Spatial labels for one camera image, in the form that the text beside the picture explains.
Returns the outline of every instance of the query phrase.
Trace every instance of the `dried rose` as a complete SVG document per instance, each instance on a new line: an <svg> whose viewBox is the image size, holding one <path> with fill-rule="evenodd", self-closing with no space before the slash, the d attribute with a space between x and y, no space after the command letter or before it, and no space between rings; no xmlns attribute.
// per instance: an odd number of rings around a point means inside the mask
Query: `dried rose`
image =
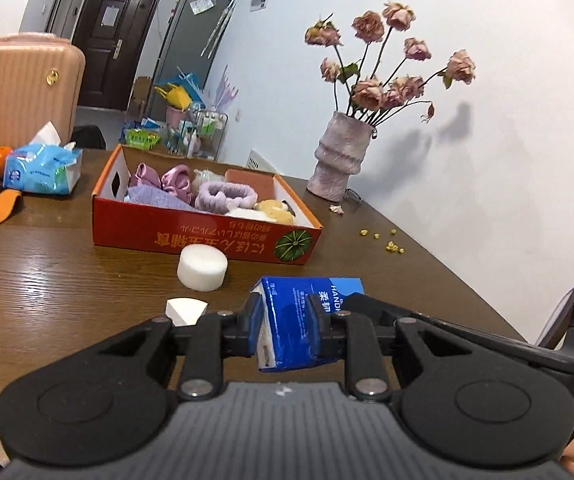
<svg viewBox="0 0 574 480"><path fill-rule="evenodd" d="M398 88L394 88L393 86L389 87L389 91L385 92L382 97L382 108L385 110L391 110L391 108L398 108L404 104L404 99L400 90Z"/></svg>
<svg viewBox="0 0 574 480"><path fill-rule="evenodd" d="M385 35L385 26L380 15L373 10L368 10L353 20L352 27L356 29L356 38L360 38L366 43L382 41L382 37Z"/></svg>
<svg viewBox="0 0 574 480"><path fill-rule="evenodd" d="M427 114L420 116L423 123L428 123L432 120L433 115L436 113L436 108L433 106L433 103L429 103L429 108L427 108Z"/></svg>
<svg viewBox="0 0 574 480"><path fill-rule="evenodd" d="M395 78L390 85L391 91L398 91L404 102L424 94L424 81L421 76L401 76Z"/></svg>
<svg viewBox="0 0 574 480"><path fill-rule="evenodd" d="M378 110L383 97L382 83L377 79L358 81L353 87L352 101L360 108Z"/></svg>
<svg viewBox="0 0 574 480"><path fill-rule="evenodd" d="M320 65L320 73L323 75L323 79L328 83L335 83L342 71L342 67L331 61L328 57L323 59Z"/></svg>
<svg viewBox="0 0 574 480"><path fill-rule="evenodd" d="M429 52L424 41L416 40L416 38L407 38L404 40L404 56L407 59L424 61L425 59L431 59L432 53Z"/></svg>
<svg viewBox="0 0 574 480"><path fill-rule="evenodd" d="M416 14L409 7L397 2L387 2L382 11L383 18L389 27L395 30L407 30L411 22L416 19Z"/></svg>
<svg viewBox="0 0 574 480"><path fill-rule="evenodd" d="M454 52L453 56L449 58L447 69L445 70L445 77L470 84L476 78L474 74L475 69L476 64L467 55L467 51L459 50Z"/></svg>
<svg viewBox="0 0 574 480"><path fill-rule="evenodd" d="M322 46L340 45L340 30L330 21L319 20L313 27L307 29L305 43Z"/></svg>

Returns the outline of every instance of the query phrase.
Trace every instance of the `dark brown door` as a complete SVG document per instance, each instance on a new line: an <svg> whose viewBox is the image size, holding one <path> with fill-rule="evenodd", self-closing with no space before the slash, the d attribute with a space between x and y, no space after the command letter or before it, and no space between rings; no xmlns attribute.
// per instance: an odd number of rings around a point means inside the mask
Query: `dark brown door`
<svg viewBox="0 0 574 480"><path fill-rule="evenodd" d="M80 106L126 110L158 0L86 0L73 43L86 67Z"/></svg>

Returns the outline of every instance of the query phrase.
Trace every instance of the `pink satin bow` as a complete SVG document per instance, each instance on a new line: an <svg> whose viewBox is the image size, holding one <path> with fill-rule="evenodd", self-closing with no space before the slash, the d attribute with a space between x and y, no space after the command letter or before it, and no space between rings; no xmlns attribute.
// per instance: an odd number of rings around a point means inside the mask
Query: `pink satin bow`
<svg viewBox="0 0 574 480"><path fill-rule="evenodd" d="M171 168L160 178L156 170L141 162L131 176L129 185L157 187L187 204L190 204L193 198L190 193L192 181L189 179L189 168L184 164Z"/></svg>

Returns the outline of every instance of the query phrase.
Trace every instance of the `purple plush headband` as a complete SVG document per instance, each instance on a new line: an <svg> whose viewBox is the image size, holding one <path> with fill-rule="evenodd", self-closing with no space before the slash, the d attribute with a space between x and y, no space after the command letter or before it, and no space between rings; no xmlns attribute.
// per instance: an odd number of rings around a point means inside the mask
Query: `purple plush headband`
<svg viewBox="0 0 574 480"><path fill-rule="evenodd" d="M205 182L198 190L196 209L224 215L230 207L251 209L256 202L258 195L251 186L232 182Z"/></svg>
<svg viewBox="0 0 574 480"><path fill-rule="evenodd" d="M189 168L184 164L171 168L160 178L156 170L141 162L131 176L129 186L142 185L162 189L187 204L192 201L192 181L189 179Z"/></svg>

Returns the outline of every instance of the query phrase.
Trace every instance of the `white sponge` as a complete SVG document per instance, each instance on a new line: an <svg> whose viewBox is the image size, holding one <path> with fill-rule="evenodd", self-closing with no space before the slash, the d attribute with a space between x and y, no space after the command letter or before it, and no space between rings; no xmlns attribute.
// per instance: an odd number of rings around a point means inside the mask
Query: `white sponge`
<svg viewBox="0 0 574 480"><path fill-rule="evenodd" d="M180 253L178 279L193 290L216 290L222 285L225 272L227 257L215 247L193 244L186 246Z"/></svg>
<svg viewBox="0 0 574 480"><path fill-rule="evenodd" d="M198 318L205 313L207 303L193 298L173 298L167 300L164 311L174 326L195 325Z"/></svg>

